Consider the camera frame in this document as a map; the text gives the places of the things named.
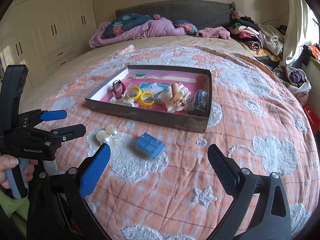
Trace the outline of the person's left hand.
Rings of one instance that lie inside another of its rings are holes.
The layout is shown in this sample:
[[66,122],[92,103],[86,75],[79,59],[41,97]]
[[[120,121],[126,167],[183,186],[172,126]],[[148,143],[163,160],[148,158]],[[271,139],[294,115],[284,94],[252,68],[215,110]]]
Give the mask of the person's left hand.
[[[29,182],[33,178],[33,172],[35,166],[38,164],[37,160],[30,160],[29,165],[24,169],[24,181]],[[4,154],[0,157],[0,185],[2,189],[10,189],[9,182],[7,180],[6,170],[15,168],[18,165],[18,159],[10,155]]]

